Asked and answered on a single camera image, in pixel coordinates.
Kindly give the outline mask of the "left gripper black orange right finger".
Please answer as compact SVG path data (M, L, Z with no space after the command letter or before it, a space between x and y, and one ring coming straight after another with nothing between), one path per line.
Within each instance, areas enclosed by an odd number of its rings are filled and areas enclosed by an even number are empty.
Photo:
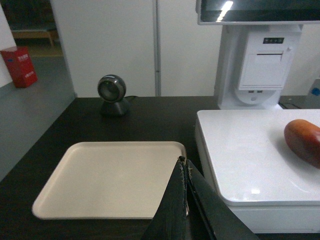
M224 203L195 165L185 161L189 213L197 212L210 240L257 240Z

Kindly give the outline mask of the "left gripper black orange left finger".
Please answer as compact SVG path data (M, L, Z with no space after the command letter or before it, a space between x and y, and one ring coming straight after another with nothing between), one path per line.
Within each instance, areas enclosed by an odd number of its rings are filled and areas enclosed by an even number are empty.
M142 240L184 240L187 218L186 158L180 156Z

